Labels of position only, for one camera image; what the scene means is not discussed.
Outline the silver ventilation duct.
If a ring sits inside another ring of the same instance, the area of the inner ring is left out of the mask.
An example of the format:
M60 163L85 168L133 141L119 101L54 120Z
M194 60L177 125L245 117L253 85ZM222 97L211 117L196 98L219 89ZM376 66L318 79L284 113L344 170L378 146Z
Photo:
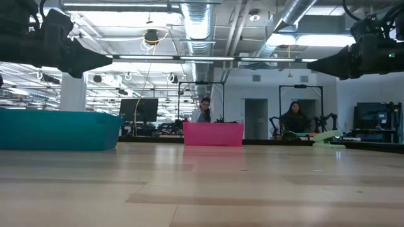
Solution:
M213 38L213 5L202 3L181 4L184 15L184 29L190 55L211 56L213 44L208 41Z

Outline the white building column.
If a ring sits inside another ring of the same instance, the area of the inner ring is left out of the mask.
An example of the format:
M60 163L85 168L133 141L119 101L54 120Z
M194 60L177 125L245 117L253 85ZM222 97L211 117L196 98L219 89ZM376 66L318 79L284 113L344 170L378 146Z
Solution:
M88 73L84 73L79 79L73 78L68 73L62 74L60 111L85 111L87 81Z

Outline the black ceiling device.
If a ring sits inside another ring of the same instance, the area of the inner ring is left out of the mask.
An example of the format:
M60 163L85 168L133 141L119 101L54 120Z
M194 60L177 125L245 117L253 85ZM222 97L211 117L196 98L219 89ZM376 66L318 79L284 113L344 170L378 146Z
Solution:
M148 45L156 45L158 44L158 35L157 30L149 29L145 33L144 40Z

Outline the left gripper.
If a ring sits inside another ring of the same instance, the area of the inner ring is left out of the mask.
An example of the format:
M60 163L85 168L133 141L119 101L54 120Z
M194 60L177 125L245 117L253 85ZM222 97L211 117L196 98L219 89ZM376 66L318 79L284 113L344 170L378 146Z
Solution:
M34 42L30 64L37 68L56 67L75 78L82 78L85 72L113 62L111 57L84 48L77 39L67 37L47 44L39 33L31 33L30 38Z

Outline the grey door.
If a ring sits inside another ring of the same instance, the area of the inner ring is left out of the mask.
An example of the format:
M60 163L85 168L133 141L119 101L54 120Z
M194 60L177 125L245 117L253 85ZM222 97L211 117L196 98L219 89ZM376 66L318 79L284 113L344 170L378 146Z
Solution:
M267 99L245 99L244 125L246 139L267 140L268 101Z

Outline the person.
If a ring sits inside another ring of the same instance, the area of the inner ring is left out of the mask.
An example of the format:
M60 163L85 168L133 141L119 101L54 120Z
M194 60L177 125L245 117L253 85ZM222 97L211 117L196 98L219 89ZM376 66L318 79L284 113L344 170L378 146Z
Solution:
M311 121L302 113L298 101L293 101L289 109L280 116L279 126L283 131L303 133L309 131Z
M211 99L208 97L200 101L199 108L196 109L191 116L191 122L210 123L211 122Z

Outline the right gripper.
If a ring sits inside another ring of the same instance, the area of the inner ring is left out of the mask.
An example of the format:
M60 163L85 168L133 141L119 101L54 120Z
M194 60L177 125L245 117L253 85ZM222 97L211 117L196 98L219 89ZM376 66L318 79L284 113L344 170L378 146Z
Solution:
M347 45L335 55L307 63L307 68L340 80L381 73L378 44L375 40L365 40L360 44Z

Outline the black background rig frame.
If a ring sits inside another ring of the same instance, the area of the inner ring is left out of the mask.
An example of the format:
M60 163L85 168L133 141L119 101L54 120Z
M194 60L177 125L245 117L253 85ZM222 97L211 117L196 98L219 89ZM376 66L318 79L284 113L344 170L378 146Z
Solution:
M179 119L179 114L180 114L180 98L183 95L184 91L187 91L187 87L192 84L192 85L202 85L202 86L208 86L212 85L215 86L216 84L220 84L222 86L222 114L219 118L219 122L224 123L225 122L225 82L216 82L216 81L180 81L178 83L177 87L177 118Z
M305 84L295 85L280 85L278 88L279 102L280 102L280 116L283 115L293 101L298 101L300 109L303 114L311 121L311 128L308 132L294 133L291 131L283 131L280 126L280 134L298 134L305 136L311 132L319 132L318 121L319 117L324 113L324 99L323 99L323 87L313 86Z

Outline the black equipment rack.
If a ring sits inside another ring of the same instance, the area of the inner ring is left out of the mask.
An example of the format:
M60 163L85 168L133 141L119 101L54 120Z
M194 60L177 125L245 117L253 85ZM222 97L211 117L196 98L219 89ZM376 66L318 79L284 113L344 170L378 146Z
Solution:
M357 103L354 108L353 137L364 142L400 144L404 140L402 103Z

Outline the long LED light bar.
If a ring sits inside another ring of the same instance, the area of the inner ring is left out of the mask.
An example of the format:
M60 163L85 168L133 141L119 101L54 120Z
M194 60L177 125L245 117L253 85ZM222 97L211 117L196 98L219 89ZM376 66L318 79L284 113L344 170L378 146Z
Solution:
M213 55L106 55L115 62L287 62L287 63L309 63L315 59L302 58L281 58L281 57L223 57Z

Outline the red plastic bin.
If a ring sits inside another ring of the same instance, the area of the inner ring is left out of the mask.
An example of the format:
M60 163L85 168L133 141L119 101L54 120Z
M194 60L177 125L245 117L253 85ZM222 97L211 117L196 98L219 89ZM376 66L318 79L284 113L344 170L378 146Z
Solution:
M183 123L186 146L242 146L244 125L240 123Z

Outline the teal plastic bin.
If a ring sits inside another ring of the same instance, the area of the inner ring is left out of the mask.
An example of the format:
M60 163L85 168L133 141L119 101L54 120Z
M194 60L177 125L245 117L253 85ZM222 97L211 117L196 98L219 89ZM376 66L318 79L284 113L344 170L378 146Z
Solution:
M116 147L121 124L99 112L0 109L0 150L108 150Z

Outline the mint green stapler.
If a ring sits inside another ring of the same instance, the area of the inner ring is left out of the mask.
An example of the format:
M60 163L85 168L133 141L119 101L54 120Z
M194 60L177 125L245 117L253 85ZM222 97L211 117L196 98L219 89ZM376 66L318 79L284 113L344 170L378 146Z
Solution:
M330 143L330 139L342 136L343 132L339 130L322 132L313 137L312 146L316 148L345 149L345 145Z

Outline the black background monitor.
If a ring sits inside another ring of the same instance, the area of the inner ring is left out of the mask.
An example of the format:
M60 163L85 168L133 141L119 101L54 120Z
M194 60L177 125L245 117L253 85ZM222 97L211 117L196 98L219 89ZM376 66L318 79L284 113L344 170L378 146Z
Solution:
M157 98L122 99L119 115L125 121L156 122L158 112Z

